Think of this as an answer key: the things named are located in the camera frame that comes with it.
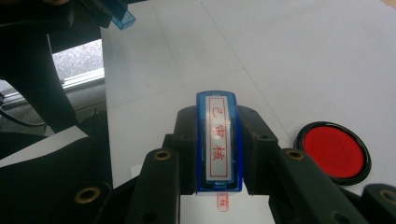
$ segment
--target white table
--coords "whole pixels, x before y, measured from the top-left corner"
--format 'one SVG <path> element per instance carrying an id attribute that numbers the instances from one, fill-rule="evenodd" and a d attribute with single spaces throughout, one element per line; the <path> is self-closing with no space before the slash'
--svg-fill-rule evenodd
<path id="1" fill-rule="evenodd" d="M 380 0 L 149 0 L 130 9 L 134 26 L 102 30 L 115 187 L 173 132 L 177 111 L 208 90 L 234 92 L 281 147 L 313 121 L 346 126 L 373 161 L 348 189 L 396 186 L 394 8 Z M 231 198 L 229 213 L 195 198 L 182 197 L 182 223 L 273 222 L 266 197 Z"/>

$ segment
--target red ink pad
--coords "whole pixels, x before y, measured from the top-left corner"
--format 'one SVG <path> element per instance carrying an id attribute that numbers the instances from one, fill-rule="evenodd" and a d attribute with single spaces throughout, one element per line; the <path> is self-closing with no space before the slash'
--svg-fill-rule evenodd
<path id="1" fill-rule="evenodd" d="M 338 185 L 360 183 L 371 170 L 367 147 L 349 129 L 330 122 L 303 127 L 294 147 L 304 151 Z"/>

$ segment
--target white surface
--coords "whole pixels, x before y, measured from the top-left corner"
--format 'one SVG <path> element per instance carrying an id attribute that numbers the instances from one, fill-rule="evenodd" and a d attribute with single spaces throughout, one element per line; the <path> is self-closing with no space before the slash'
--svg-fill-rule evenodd
<path id="1" fill-rule="evenodd" d="M 177 111 L 208 90 L 234 92 L 281 147 L 313 121 L 346 126 L 373 161 L 368 178 L 349 189 L 396 186 L 394 8 L 379 0 L 149 0 L 130 9 L 134 26 L 102 30 L 115 187 L 173 132 Z M 267 209 L 266 200 L 245 204 L 241 218 L 254 204 Z M 197 218 L 205 211 L 192 209 Z M 207 223 L 239 222 L 212 215 Z"/>
<path id="2" fill-rule="evenodd" d="M 88 135 L 73 126 L 3 158 L 0 167 L 45 156 L 84 137 Z"/>

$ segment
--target cable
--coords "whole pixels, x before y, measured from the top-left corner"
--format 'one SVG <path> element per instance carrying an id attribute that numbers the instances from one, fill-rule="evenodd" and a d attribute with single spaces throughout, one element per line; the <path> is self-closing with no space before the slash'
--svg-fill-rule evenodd
<path id="1" fill-rule="evenodd" d="M 26 122 L 24 122 L 24 121 L 21 121 L 21 120 L 19 120 L 19 119 L 16 119 L 16 118 L 10 116 L 8 113 L 6 113 L 6 112 L 5 112 L 4 110 L 2 110 L 2 109 L 0 109 L 0 115 L 3 116 L 3 117 L 6 118 L 6 119 L 11 120 L 12 122 L 15 122 L 15 123 L 17 123 L 17 124 L 20 124 L 20 125 L 25 126 L 25 127 L 30 127 L 30 128 L 33 128 L 33 127 L 40 127 L 40 126 L 43 126 L 43 125 L 46 124 L 46 123 L 37 123 L 37 124 L 26 123 Z"/>

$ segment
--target black cable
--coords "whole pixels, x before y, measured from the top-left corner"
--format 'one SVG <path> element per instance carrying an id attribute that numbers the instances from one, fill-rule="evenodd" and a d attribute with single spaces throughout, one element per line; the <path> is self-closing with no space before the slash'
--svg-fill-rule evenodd
<path id="1" fill-rule="evenodd" d="M 21 121 L 21 120 L 19 120 L 19 119 L 16 119 L 16 118 L 10 116 L 8 113 L 6 113 L 5 111 L 3 111 L 2 109 L 0 109 L 0 115 L 3 116 L 3 117 L 6 118 L 6 119 L 11 120 L 12 122 L 15 122 L 15 123 L 17 123 L 17 124 L 20 124 L 20 125 L 22 125 L 22 126 L 29 127 L 29 128 L 40 127 L 40 126 L 43 126 L 43 125 L 46 124 L 46 123 L 37 123 L 37 124 L 26 123 L 26 122 L 24 122 L 24 121 Z"/>

